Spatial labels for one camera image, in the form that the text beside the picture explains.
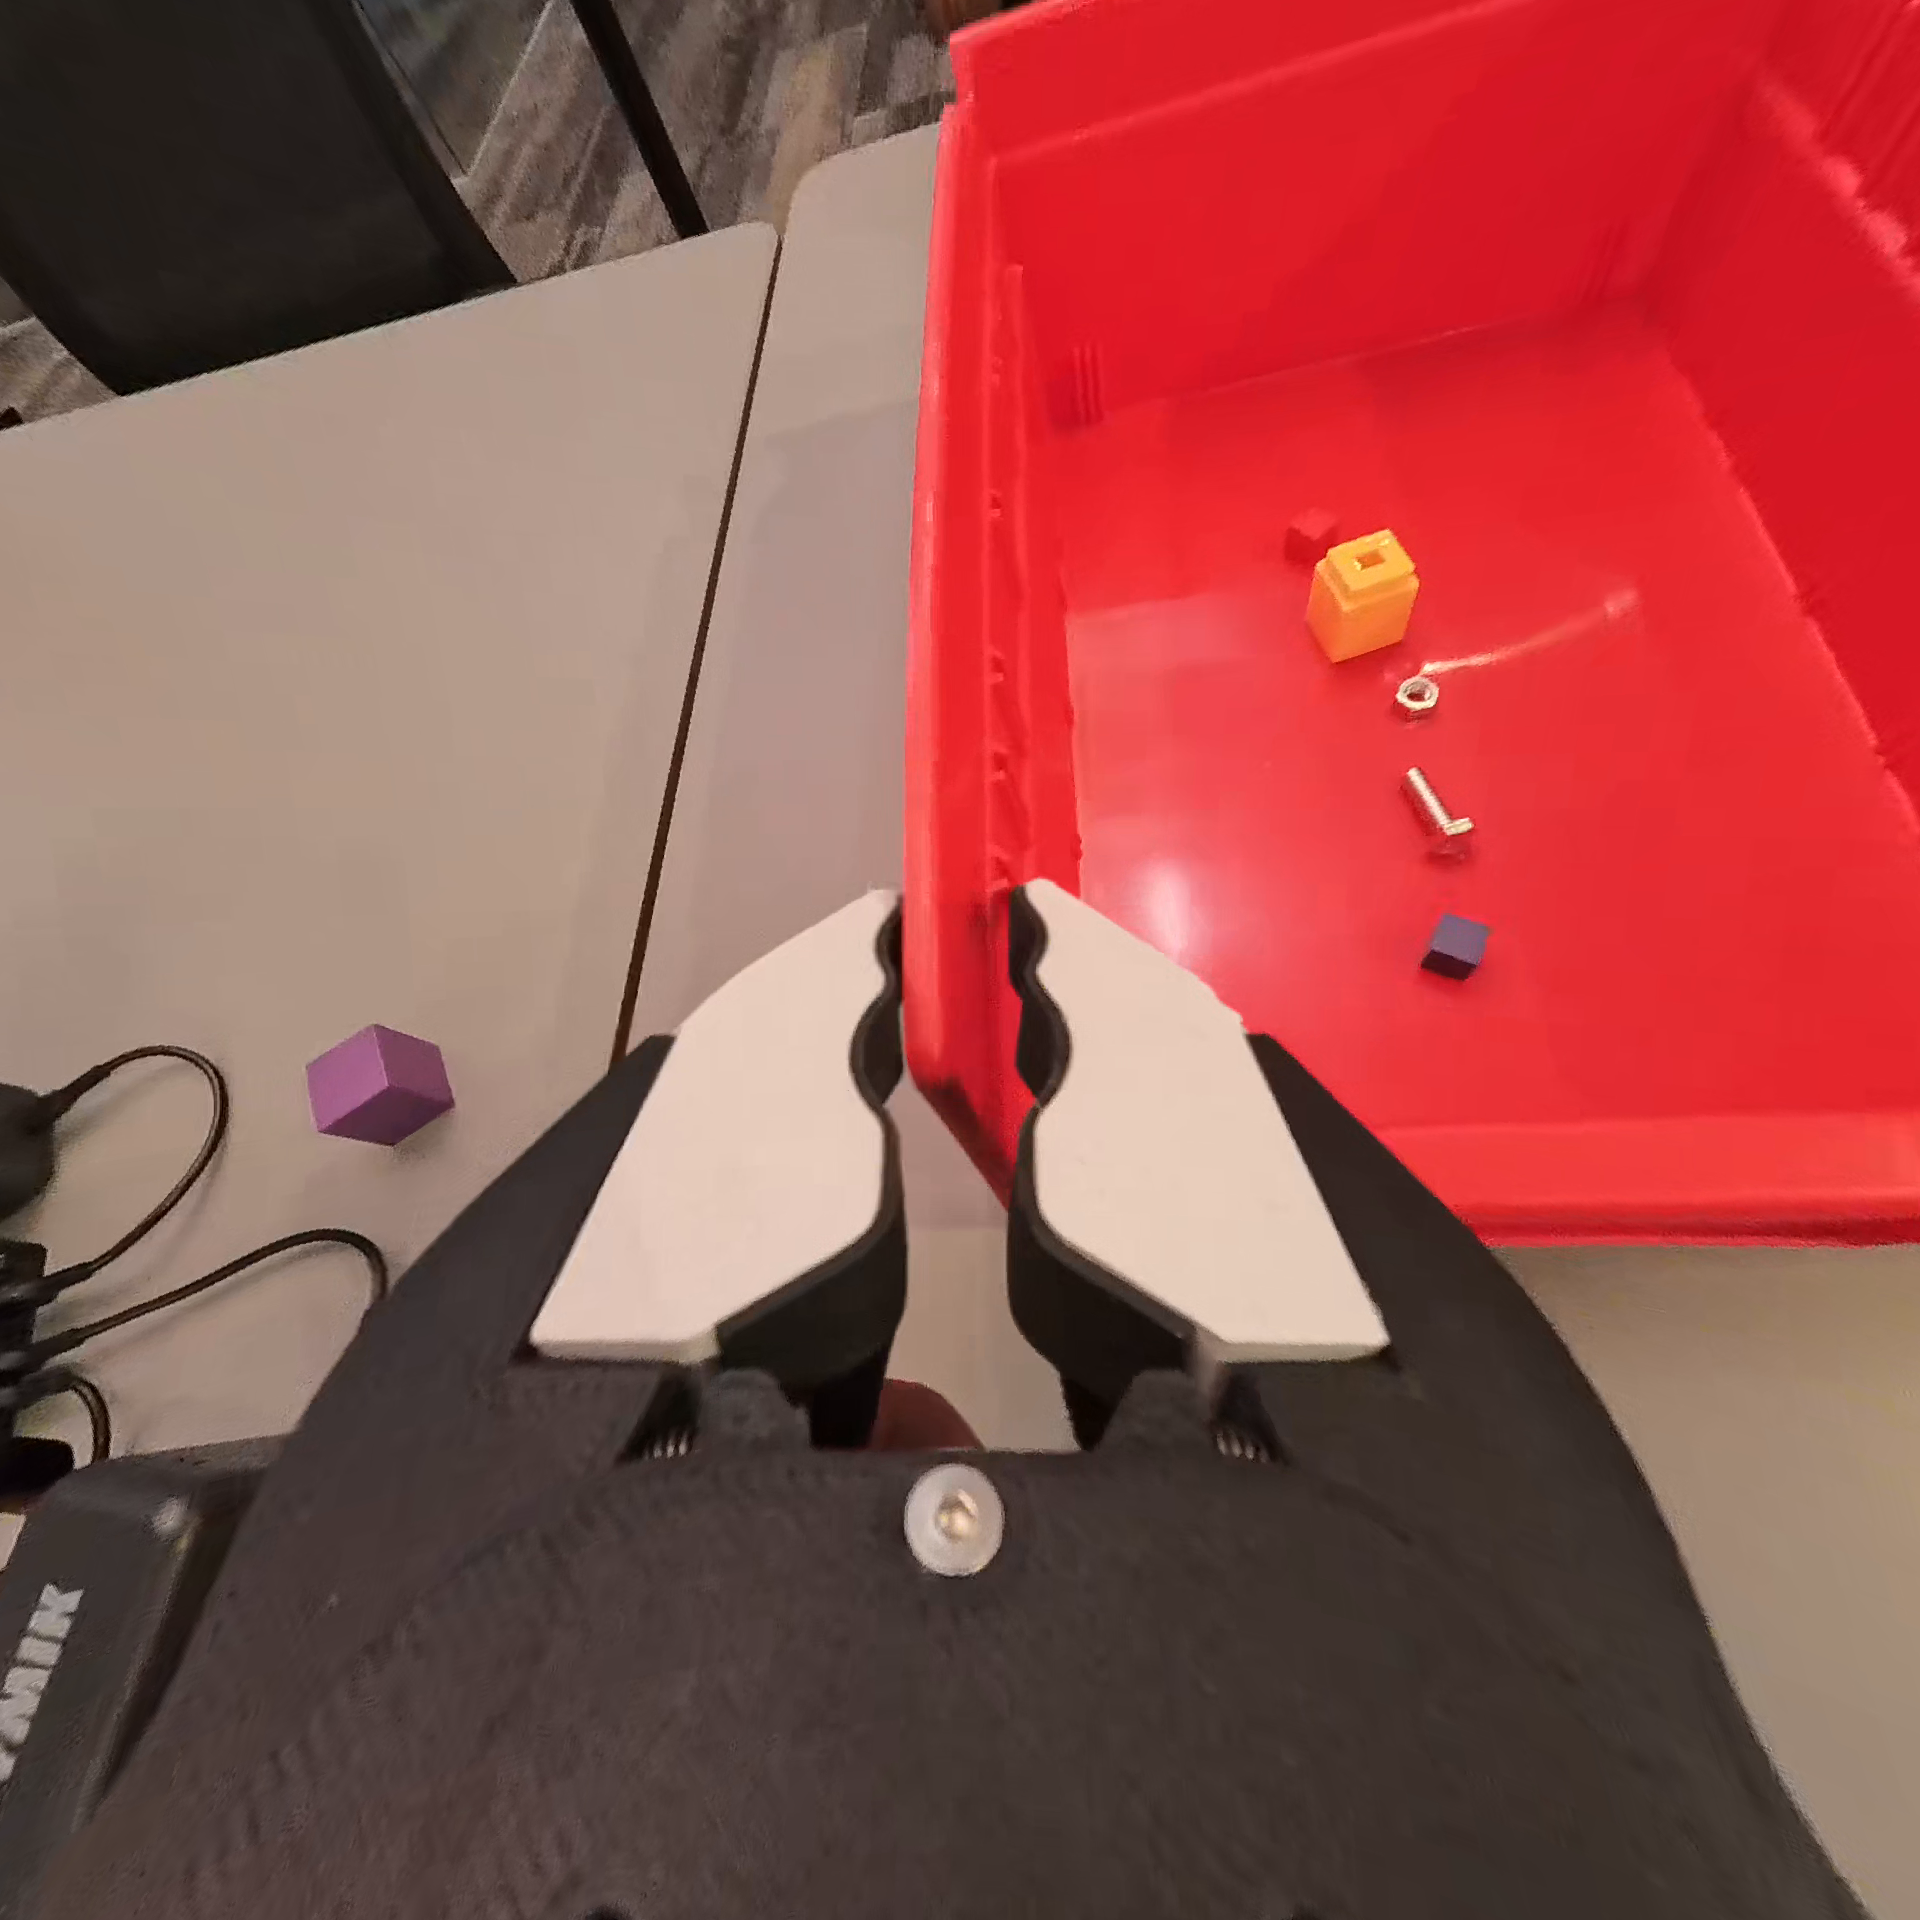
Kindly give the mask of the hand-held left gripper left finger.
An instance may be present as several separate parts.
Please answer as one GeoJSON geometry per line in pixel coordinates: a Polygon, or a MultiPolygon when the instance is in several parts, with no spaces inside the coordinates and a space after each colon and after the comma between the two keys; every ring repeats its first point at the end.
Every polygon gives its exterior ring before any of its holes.
{"type": "Polygon", "coordinates": [[[901,902],[869,890],[672,1036],[529,1326],[544,1359],[756,1370],[864,1449],[904,1313],[901,902]]]}

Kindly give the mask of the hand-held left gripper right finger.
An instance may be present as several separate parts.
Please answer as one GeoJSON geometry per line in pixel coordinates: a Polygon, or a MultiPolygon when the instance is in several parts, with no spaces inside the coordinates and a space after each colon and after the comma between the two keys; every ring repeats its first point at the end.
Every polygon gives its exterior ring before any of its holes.
{"type": "Polygon", "coordinates": [[[1006,1205],[1015,1326],[1093,1450],[1140,1376],[1374,1359],[1388,1327],[1245,1022],[1053,880],[1008,900],[1031,1095],[1006,1205]]]}

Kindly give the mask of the red plastic bin drawer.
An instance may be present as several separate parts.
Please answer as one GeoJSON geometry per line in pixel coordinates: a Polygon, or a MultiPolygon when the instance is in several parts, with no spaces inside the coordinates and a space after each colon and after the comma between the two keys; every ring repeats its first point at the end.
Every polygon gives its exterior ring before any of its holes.
{"type": "Polygon", "coordinates": [[[1915,1241],[1915,4],[1027,4],[950,71],[903,902],[981,1172],[1049,877],[1488,1238],[1915,1241]],[[1398,644],[1319,650],[1308,508],[1398,644]]]}

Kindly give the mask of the purple cube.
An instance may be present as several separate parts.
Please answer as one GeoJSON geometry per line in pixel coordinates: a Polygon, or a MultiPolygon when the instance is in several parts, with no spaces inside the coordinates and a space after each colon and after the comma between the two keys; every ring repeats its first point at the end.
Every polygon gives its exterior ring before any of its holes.
{"type": "Polygon", "coordinates": [[[387,1023],[307,1063],[304,1090],[320,1136],[364,1144],[403,1144],[457,1104],[441,1046],[387,1023]]]}

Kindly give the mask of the orange block with square hole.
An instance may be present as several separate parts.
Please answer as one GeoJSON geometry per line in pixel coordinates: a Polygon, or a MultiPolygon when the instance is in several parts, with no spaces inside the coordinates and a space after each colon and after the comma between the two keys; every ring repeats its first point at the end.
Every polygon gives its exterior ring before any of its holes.
{"type": "Polygon", "coordinates": [[[1398,644],[1420,591],[1420,572],[1398,534],[1358,534],[1327,546],[1311,567],[1305,626],[1326,660],[1341,664],[1398,644]]]}

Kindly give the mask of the black battery pack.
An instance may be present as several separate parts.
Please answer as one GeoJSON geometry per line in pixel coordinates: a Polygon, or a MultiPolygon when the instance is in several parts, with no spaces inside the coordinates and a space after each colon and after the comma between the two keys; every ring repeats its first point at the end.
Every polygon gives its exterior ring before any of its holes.
{"type": "Polygon", "coordinates": [[[116,1456],[24,1520],[3,1583],[3,1914],[30,1914],[176,1674],[284,1439],[116,1456]]]}

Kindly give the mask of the black plug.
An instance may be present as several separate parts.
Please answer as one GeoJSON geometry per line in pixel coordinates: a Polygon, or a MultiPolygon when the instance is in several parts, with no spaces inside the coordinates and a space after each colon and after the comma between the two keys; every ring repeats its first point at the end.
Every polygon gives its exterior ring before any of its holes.
{"type": "Polygon", "coordinates": [[[54,1176],[56,1104],[31,1088],[3,1085],[3,1217],[37,1202],[54,1176]]]}

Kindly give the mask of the black office chair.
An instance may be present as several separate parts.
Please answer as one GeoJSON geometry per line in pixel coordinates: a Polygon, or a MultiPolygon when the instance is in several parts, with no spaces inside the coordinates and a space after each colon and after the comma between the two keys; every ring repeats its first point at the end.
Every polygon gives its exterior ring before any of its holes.
{"type": "Polygon", "coordinates": [[[4,285],[110,393],[515,285],[353,4],[4,2],[4,285]]]}

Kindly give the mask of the black metal post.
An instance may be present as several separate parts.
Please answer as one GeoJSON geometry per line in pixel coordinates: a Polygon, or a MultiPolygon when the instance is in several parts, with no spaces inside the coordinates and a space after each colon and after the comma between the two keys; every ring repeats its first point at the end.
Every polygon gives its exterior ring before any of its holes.
{"type": "Polygon", "coordinates": [[[708,221],[681,156],[664,128],[656,95],[640,69],[615,2],[566,2],[607,95],[676,237],[708,233],[708,221]]]}

